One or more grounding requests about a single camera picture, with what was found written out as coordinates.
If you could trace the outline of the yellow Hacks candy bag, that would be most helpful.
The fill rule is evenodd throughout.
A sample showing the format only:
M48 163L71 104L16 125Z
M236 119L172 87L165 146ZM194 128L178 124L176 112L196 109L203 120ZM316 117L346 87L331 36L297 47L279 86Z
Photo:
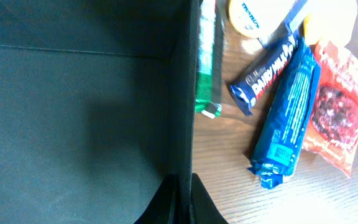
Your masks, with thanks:
M313 0L311 11L303 21L303 33L308 45L319 40L345 47L351 40L358 13L356 0Z

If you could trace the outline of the blue cookie roll pack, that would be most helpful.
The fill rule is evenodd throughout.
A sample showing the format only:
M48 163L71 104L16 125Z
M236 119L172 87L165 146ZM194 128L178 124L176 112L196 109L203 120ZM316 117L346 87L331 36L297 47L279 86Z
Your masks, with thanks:
M296 170L317 94L321 67L304 38L282 75L249 170L266 189L286 182Z

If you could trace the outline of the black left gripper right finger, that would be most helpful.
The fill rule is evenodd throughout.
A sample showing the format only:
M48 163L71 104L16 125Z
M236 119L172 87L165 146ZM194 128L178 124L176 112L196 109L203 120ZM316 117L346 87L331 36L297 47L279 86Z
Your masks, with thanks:
M218 211L200 177L193 173L191 180L191 223L227 224Z

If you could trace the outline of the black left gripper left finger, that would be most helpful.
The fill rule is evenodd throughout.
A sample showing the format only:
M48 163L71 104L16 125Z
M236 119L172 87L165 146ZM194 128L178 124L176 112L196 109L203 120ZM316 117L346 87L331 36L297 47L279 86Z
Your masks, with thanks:
M177 199L177 176L168 174L135 224L174 224Z

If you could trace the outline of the black fabric storage box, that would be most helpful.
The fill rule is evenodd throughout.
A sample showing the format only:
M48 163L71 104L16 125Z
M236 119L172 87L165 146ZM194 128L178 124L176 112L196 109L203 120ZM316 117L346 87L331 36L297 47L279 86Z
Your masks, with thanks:
M191 223L198 1L0 1L0 223Z

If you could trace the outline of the red Hacks candy bag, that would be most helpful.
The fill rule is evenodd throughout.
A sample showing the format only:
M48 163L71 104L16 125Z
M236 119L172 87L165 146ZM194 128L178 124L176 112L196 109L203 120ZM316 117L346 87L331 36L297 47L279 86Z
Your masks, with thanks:
M351 177L358 147L358 59L328 40L316 44L314 57L321 76L302 149Z

